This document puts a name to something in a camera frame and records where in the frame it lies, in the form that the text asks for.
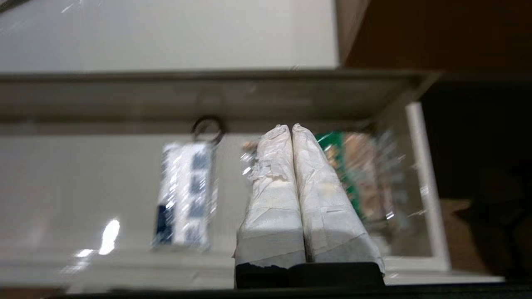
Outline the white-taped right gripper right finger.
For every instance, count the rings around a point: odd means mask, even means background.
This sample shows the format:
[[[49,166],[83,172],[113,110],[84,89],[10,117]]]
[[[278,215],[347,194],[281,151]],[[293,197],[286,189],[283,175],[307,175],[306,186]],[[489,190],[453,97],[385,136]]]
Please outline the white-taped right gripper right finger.
[[[305,249],[310,262],[370,262],[384,272],[378,246],[354,210],[317,139],[310,130],[295,124],[292,143]]]

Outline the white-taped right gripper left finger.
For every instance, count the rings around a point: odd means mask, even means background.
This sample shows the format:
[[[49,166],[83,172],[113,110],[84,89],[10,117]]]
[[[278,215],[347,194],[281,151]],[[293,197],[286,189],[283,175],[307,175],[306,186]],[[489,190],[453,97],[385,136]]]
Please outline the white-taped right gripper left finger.
[[[262,135],[245,175],[251,195],[237,233],[235,264],[289,268],[306,261],[303,224],[287,125]]]

